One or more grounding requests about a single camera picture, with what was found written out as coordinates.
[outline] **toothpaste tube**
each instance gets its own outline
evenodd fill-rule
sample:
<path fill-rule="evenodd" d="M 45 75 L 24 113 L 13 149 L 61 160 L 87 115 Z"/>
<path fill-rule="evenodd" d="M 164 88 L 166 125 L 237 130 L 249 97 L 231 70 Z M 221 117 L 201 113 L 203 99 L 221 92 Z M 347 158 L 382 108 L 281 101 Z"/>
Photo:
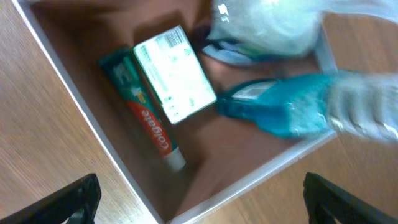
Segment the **toothpaste tube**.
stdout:
<path fill-rule="evenodd" d="M 141 122 L 160 155 L 173 171 L 179 171 L 185 165 L 179 147 L 167 135 L 162 122 L 156 115 L 140 78 L 133 66 L 128 48 L 123 48 L 99 60 L 99 65 L 127 101 L 131 110 Z"/>

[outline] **open box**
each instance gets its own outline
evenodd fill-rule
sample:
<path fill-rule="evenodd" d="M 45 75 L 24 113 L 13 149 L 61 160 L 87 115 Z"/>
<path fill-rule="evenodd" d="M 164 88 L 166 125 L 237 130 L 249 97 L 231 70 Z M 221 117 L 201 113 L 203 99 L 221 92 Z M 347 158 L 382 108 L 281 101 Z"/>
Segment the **open box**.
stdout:
<path fill-rule="evenodd" d="M 198 21 L 210 16 L 210 0 L 14 0 L 14 4 L 98 141 L 159 223 L 193 222 L 334 137 L 331 131 L 311 139 L 279 139 L 255 124 L 218 115 L 213 105 L 172 127 L 171 135 L 188 164 L 174 174 L 96 61 L 179 23 L 189 36 Z M 301 60 L 233 68 L 197 53 L 217 93 L 276 73 L 336 69 L 323 32 L 314 54 Z"/>

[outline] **wooden floor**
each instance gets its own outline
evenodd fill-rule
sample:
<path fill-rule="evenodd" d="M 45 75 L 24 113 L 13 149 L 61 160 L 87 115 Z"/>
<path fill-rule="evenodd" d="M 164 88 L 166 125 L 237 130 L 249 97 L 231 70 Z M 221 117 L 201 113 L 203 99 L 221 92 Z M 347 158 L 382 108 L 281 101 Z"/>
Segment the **wooden floor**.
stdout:
<path fill-rule="evenodd" d="M 398 70 L 398 27 L 329 18 L 340 68 Z M 315 172 L 398 218 L 398 147 L 338 138 L 202 223 L 306 223 L 303 180 Z M 10 1 L 0 0 L 0 218 L 96 172 L 97 223 L 150 223 Z"/>

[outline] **white cap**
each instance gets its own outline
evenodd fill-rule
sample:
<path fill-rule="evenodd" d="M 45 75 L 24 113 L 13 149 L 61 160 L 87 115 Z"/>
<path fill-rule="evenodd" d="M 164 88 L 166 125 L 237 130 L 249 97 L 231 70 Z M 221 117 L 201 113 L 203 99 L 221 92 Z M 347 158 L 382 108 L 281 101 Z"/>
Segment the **white cap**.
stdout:
<path fill-rule="evenodd" d="M 187 162 L 180 152 L 180 148 L 177 147 L 169 155 L 165 156 L 164 159 L 174 172 L 180 171 Z"/>

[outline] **colgate logo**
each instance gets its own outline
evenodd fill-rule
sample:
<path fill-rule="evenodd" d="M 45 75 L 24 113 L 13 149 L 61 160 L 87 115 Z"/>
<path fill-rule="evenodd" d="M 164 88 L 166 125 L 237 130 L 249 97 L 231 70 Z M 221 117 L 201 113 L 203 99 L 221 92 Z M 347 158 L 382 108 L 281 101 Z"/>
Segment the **colgate logo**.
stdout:
<path fill-rule="evenodd" d="M 152 136 L 158 142 L 158 145 L 163 149 L 167 150 L 169 148 L 168 140 L 163 136 L 163 130 L 161 127 L 157 125 L 154 119 L 152 119 L 151 114 L 147 110 L 142 110 L 141 115 L 144 117 L 144 121 L 146 122 L 148 128 L 152 131 Z"/>

